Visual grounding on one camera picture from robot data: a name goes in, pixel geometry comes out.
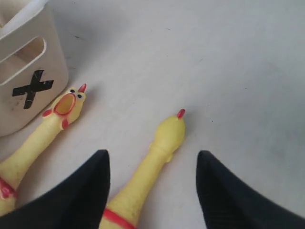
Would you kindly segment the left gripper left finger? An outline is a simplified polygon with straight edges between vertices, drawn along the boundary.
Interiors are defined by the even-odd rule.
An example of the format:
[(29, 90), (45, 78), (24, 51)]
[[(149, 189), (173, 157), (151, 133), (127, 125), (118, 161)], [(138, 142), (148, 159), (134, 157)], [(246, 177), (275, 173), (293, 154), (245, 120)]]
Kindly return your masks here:
[(0, 218), (2, 229), (97, 229), (110, 189), (107, 150), (34, 201)]

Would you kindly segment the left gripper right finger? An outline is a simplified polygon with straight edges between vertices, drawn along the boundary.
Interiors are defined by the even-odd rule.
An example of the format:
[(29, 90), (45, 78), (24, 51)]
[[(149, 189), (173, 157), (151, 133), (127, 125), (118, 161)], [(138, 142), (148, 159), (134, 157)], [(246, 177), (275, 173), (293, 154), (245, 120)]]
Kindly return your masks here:
[(267, 199), (210, 151), (197, 156), (196, 190), (208, 229), (303, 229), (305, 219)]

